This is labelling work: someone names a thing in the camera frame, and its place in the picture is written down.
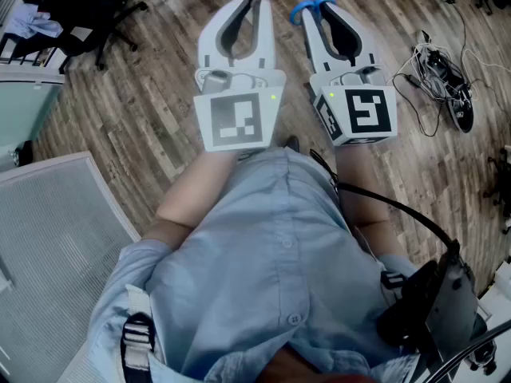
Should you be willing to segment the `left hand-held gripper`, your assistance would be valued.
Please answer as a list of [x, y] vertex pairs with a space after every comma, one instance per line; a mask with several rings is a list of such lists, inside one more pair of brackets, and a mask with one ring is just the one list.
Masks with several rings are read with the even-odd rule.
[[[198, 41], [200, 94], [193, 97], [204, 148], [208, 152], [266, 148], [271, 143], [286, 83], [276, 64], [269, 0], [231, 0], [202, 30]], [[252, 6], [252, 43], [234, 59], [242, 22]]]

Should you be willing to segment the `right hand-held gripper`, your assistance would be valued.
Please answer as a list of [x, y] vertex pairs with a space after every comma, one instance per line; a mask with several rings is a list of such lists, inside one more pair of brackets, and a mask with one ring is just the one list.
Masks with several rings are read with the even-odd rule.
[[313, 108], [332, 144], [375, 144], [396, 137], [396, 91], [376, 67], [368, 29], [333, 2], [306, 4], [301, 26], [315, 72], [310, 77]]

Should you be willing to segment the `blue ring object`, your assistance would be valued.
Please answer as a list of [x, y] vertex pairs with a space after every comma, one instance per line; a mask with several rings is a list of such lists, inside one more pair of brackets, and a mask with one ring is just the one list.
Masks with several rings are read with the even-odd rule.
[[296, 19], [296, 16], [304, 9], [306, 8], [312, 8], [312, 12], [313, 12], [313, 15], [316, 17], [316, 18], [320, 18], [320, 5], [325, 3], [325, 2], [330, 2], [330, 3], [333, 3], [335, 4], [336, 1], [335, 0], [304, 0], [304, 1], [301, 1], [297, 6], [295, 6], [295, 8], [291, 11], [290, 13], [290, 17], [289, 17], [289, 21], [291, 24], [293, 25], [296, 25], [296, 26], [300, 26], [301, 25], [301, 21], [300, 20], [297, 20]]

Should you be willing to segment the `person's right forearm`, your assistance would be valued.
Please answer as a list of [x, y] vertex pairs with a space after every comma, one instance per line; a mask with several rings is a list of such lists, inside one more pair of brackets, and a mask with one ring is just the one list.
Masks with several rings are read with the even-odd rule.
[[[374, 193], [381, 191], [368, 146], [338, 147], [335, 149], [335, 162], [340, 183]], [[406, 256], [406, 250], [398, 241], [385, 203], [344, 190], [339, 191], [339, 202], [345, 220], [360, 231], [375, 256]]]

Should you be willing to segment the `person's left forearm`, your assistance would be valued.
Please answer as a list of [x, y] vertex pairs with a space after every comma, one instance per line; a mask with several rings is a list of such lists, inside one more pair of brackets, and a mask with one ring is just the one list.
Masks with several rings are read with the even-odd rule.
[[216, 205], [238, 152], [202, 152], [178, 177], [143, 238], [175, 251]]

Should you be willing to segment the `black office chair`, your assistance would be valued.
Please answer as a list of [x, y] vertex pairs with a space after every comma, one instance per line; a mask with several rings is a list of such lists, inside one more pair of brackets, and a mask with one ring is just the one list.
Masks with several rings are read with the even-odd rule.
[[61, 25], [61, 34], [51, 38], [37, 32], [33, 37], [22, 38], [16, 43], [13, 56], [25, 57], [55, 48], [62, 51], [69, 60], [95, 51], [95, 66], [99, 70], [105, 67], [102, 58], [110, 36], [123, 41], [133, 52], [138, 49], [138, 45], [117, 26], [138, 10], [148, 9], [145, 2], [125, 8], [122, 0], [44, 0], [42, 7], [49, 11], [51, 19]]

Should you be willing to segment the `light blue cloth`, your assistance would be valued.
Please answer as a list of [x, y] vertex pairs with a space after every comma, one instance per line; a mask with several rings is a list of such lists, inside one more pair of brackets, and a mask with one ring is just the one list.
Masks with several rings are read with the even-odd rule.
[[22, 3], [17, 6], [6, 24], [5, 32], [21, 38], [31, 38], [43, 34], [58, 38], [62, 33], [61, 24], [51, 18], [51, 14], [38, 9], [38, 5]]

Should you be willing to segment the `black chair base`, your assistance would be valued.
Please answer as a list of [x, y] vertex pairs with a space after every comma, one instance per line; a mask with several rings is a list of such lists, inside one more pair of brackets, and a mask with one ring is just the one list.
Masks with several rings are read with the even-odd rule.
[[493, 205], [503, 206], [502, 214], [505, 220], [501, 232], [503, 235], [507, 235], [511, 230], [511, 145], [501, 148], [499, 155], [499, 159], [491, 156], [486, 159], [488, 164], [495, 167], [496, 182], [490, 190], [483, 192], [482, 197], [490, 199], [497, 195], [497, 198], [493, 200]]

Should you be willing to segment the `person's light blue shirt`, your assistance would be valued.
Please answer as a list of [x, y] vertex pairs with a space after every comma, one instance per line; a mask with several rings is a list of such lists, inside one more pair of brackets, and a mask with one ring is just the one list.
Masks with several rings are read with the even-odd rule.
[[216, 205], [173, 251], [125, 247], [90, 320], [107, 383], [410, 383], [418, 355], [386, 344], [381, 273], [325, 168], [289, 148], [236, 161]]

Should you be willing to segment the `frosted glass partition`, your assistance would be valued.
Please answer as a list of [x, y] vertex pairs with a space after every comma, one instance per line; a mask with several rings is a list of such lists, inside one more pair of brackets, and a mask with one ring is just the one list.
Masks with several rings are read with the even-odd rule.
[[0, 65], [0, 164], [38, 137], [64, 84], [56, 69]]

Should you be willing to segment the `black waist-mounted device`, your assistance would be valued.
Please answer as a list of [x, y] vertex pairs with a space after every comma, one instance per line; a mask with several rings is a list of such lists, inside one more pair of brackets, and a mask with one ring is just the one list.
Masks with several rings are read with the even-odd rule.
[[478, 318], [474, 276], [458, 253], [447, 251], [407, 278], [400, 290], [384, 291], [392, 303], [378, 317], [378, 335], [419, 356], [413, 379], [436, 372], [473, 337]]

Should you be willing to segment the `grey panel with white frame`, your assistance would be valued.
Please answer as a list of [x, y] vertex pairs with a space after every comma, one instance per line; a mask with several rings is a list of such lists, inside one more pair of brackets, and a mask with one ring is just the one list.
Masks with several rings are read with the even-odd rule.
[[0, 381], [105, 383], [89, 319], [138, 238], [89, 152], [0, 173]]

